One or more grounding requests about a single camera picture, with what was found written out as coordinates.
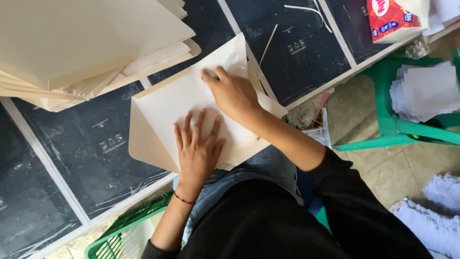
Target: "beaded bracelet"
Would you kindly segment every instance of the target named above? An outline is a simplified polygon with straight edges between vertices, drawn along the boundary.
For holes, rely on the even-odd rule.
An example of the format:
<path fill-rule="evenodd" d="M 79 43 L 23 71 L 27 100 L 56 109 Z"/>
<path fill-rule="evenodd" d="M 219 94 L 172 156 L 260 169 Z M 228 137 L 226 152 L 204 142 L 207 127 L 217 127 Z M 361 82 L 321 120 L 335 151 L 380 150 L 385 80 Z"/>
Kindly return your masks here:
<path fill-rule="evenodd" d="M 185 200 L 183 200 L 182 198 L 180 198 L 180 197 L 176 194 L 176 191 L 174 191 L 174 196 L 176 196 L 176 198 L 178 198 L 179 200 L 181 200 L 181 202 L 183 202 L 183 203 L 187 203 L 188 205 L 192 205 L 192 206 L 195 205 L 194 202 L 188 202 L 188 201 L 185 201 Z"/>

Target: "tissue box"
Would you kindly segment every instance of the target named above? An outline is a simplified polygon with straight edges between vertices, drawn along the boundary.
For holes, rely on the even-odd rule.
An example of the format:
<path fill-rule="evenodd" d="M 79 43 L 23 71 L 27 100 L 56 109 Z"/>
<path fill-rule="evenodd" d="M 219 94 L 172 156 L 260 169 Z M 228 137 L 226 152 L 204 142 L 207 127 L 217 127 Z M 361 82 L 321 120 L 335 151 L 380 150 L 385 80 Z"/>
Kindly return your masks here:
<path fill-rule="evenodd" d="M 394 0 L 367 0 L 374 43 L 394 43 L 414 37 L 422 31 L 416 15 Z"/>

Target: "black shirt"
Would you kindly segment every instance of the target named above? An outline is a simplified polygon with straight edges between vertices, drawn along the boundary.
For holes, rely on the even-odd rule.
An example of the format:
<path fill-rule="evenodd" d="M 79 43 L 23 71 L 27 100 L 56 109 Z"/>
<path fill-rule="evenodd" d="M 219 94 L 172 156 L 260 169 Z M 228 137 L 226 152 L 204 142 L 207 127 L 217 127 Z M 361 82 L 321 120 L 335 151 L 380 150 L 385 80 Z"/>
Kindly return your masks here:
<path fill-rule="evenodd" d="M 182 251 L 162 251 L 148 241 L 142 259 L 432 258 L 351 166 L 327 149 L 323 162 L 308 172 L 332 235 L 285 189 L 246 180 L 201 218 Z"/>

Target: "work surface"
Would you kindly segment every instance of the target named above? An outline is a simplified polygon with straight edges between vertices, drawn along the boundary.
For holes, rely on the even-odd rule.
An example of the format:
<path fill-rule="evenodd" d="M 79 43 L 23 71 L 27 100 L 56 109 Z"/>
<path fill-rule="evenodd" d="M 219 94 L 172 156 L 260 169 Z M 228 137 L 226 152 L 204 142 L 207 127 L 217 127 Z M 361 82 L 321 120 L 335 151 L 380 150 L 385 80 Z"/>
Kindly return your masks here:
<path fill-rule="evenodd" d="M 184 22 L 202 53 L 149 80 L 189 67 L 240 31 L 258 64 L 277 24 L 257 72 L 267 94 L 292 109 L 397 47 L 372 44 L 365 0 L 318 3 L 333 33 L 316 13 L 284 7 L 316 9 L 313 0 L 188 0 Z M 40 258 L 140 200 L 159 179 L 172 179 L 128 154 L 130 98 L 142 90 L 131 83 L 58 113 L 1 100 L 0 145 L 8 151 L 0 160 L 2 258 L 42 250 L 32 256 Z"/>

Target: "blue jeans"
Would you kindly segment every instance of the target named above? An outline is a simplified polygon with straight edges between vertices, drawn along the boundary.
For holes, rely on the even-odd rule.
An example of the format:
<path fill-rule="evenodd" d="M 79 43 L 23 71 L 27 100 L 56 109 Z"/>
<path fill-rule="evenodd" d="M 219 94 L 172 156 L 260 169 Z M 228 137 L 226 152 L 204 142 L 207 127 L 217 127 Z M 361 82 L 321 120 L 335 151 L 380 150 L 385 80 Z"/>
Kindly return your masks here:
<path fill-rule="evenodd" d="M 302 198 L 296 195 L 297 167 L 281 151 L 270 145 L 231 171 L 221 169 L 213 171 L 203 190 L 201 190 L 185 225 L 183 240 L 188 241 L 196 223 L 228 189 L 249 179 L 274 182 L 290 192 L 303 206 Z M 178 182 L 179 177 L 176 177 L 172 186 L 174 190 L 176 190 Z"/>

